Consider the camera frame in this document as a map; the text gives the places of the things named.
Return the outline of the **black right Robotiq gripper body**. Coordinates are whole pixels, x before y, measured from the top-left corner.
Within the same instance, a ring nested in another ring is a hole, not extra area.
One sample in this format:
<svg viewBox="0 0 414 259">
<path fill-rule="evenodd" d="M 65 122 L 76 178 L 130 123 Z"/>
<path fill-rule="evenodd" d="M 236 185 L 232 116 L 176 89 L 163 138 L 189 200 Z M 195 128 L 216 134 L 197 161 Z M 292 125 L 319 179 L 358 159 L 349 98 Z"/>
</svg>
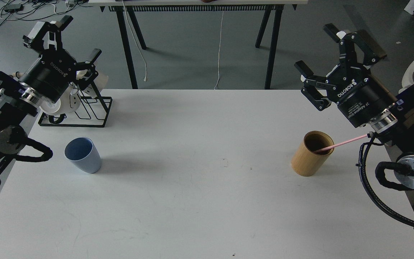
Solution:
<svg viewBox="0 0 414 259">
<path fill-rule="evenodd" d="M 396 97 L 362 64 L 348 69 L 337 64 L 327 74 L 327 80 L 336 87 L 327 92 L 329 100 L 337 104 L 355 128 L 371 122 L 396 101 Z"/>
</svg>

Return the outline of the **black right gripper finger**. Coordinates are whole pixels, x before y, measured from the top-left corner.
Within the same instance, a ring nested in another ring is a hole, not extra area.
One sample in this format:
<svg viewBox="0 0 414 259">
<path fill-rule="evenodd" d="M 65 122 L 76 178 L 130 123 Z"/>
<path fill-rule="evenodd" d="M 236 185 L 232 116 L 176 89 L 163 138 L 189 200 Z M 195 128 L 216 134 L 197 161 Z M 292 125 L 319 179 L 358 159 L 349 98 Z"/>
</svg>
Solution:
<svg viewBox="0 0 414 259">
<path fill-rule="evenodd" d="M 323 30 L 339 46 L 339 64 L 332 72 L 367 72 L 371 66 L 387 57 L 386 51 L 367 31 L 340 31 L 334 24 L 323 26 Z"/>
<path fill-rule="evenodd" d="M 328 108 L 332 100 L 328 96 L 323 96 L 319 90 L 326 90 L 328 94 L 333 94 L 337 90 L 337 86 L 329 84 L 326 77 L 316 76 L 302 60 L 295 62 L 294 66 L 303 78 L 304 85 L 301 93 L 317 110 L 322 111 Z"/>
</svg>

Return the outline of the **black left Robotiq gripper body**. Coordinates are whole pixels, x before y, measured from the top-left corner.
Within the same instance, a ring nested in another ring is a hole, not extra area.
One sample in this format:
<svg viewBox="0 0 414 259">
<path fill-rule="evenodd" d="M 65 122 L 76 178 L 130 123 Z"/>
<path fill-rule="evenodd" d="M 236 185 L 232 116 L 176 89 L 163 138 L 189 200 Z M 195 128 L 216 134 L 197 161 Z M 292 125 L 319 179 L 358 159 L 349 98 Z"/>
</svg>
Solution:
<svg viewBox="0 0 414 259">
<path fill-rule="evenodd" d="M 64 49 L 34 49 L 38 59 L 23 74 L 23 100 L 30 104 L 55 103 L 76 80 L 76 72 L 85 69 Z"/>
</svg>

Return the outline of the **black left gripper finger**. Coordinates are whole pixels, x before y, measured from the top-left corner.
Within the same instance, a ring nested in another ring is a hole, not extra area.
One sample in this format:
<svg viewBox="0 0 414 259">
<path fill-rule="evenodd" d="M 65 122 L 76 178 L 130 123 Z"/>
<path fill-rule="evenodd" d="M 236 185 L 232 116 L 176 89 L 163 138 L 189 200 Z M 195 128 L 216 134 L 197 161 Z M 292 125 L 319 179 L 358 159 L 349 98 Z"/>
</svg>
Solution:
<svg viewBox="0 0 414 259">
<path fill-rule="evenodd" d="M 30 33 L 23 36 L 23 45 L 38 54 L 47 50 L 63 50 L 61 33 L 72 20 L 72 16 L 63 16 L 59 21 L 38 21 Z"/>
<path fill-rule="evenodd" d="M 98 77 L 95 62 L 102 54 L 101 49 L 93 49 L 88 59 L 76 64 L 76 79 L 74 83 L 80 90 L 85 90 Z"/>
</svg>

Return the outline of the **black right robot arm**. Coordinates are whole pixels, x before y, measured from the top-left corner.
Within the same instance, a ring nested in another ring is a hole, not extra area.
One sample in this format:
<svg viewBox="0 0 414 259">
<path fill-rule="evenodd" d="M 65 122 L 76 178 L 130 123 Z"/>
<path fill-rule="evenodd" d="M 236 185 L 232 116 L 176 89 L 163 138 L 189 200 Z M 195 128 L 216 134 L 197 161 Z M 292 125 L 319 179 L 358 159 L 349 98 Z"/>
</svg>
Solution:
<svg viewBox="0 0 414 259">
<path fill-rule="evenodd" d="M 370 68 L 387 54 L 367 31 L 341 31 L 332 23 L 324 25 L 323 30 L 339 46 L 339 63 L 326 76 L 316 76 L 304 61 L 296 62 L 294 65 L 303 82 L 301 93 L 317 110 L 335 104 L 355 128 L 365 125 L 373 128 L 367 134 L 370 140 L 359 149 L 357 167 L 361 183 L 381 211 L 414 228 L 414 220 L 380 200 L 366 173 L 371 146 L 389 143 L 401 154 L 395 161 L 377 164 L 375 177 L 378 183 L 392 190 L 414 191 L 414 84 L 394 96 L 371 73 Z"/>
</svg>

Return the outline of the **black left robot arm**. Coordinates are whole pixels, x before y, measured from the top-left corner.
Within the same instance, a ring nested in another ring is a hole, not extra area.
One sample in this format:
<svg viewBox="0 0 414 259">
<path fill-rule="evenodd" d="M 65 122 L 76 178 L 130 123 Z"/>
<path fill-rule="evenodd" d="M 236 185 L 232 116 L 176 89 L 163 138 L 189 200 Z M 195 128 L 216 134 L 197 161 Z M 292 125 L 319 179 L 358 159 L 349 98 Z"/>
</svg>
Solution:
<svg viewBox="0 0 414 259">
<path fill-rule="evenodd" d="M 38 59 L 19 79 L 0 72 L 0 175 L 13 160 L 51 159 L 52 150 L 28 138 L 20 124 L 26 116 L 36 116 L 43 102 L 58 101 L 70 85 L 81 91 L 91 86 L 104 110 L 110 110 L 94 82 L 98 77 L 95 61 L 102 51 L 94 49 L 89 59 L 79 62 L 63 47 L 62 32 L 72 20 L 72 16 L 63 16 L 59 21 L 37 22 L 23 36 L 23 44 L 36 51 Z"/>
</svg>

